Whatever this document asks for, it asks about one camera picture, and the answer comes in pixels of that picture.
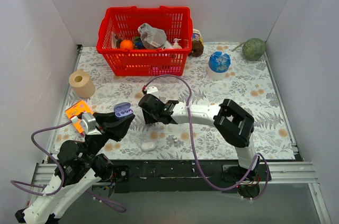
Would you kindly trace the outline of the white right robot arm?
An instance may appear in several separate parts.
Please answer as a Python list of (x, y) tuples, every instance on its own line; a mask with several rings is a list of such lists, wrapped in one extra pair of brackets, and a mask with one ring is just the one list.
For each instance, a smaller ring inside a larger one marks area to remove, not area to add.
[(240, 175), (252, 180), (259, 174), (259, 157), (254, 146), (254, 118), (233, 100), (225, 99), (219, 106), (191, 105), (170, 100), (163, 103), (152, 94), (139, 101), (146, 124), (193, 123), (216, 128), (224, 140), (236, 149)]

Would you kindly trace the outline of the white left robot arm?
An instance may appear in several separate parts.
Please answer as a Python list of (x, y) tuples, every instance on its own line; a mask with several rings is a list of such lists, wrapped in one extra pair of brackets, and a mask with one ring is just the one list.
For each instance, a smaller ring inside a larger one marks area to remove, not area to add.
[(58, 223), (65, 211), (97, 182), (108, 182), (110, 186), (126, 182), (128, 166), (114, 165), (100, 150), (110, 139), (119, 142), (134, 118), (133, 112), (82, 112), (72, 116), (69, 123), (80, 123), (84, 141), (67, 140), (57, 157), (51, 157), (57, 165), (55, 172), (42, 192), (34, 193), (35, 201), (15, 213), (18, 223)]

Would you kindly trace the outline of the purple earbud charging case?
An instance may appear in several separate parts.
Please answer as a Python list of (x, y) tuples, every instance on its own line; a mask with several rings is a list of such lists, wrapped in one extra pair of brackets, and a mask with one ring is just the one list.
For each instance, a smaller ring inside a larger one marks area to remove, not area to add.
[[(129, 114), (127, 113), (128, 110), (132, 110), (132, 108), (131, 108), (131, 103), (129, 103), (129, 102), (122, 102), (122, 103), (116, 104), (116, 105), (114, 106), (114, 115), (115, 115), (115, 117), (116, 117), (117, 119), (122, 119), (122, 118), (124, 118), (124, 117), (126, 117), (126, 116), (129, 115)], [(121, 113), (123, 112), (124, 115), (121, 116), (121, 117), (119, 117), (119, 116), (116, 115), (116, 113), (118, 113), (118, 112), (121, 112)]]

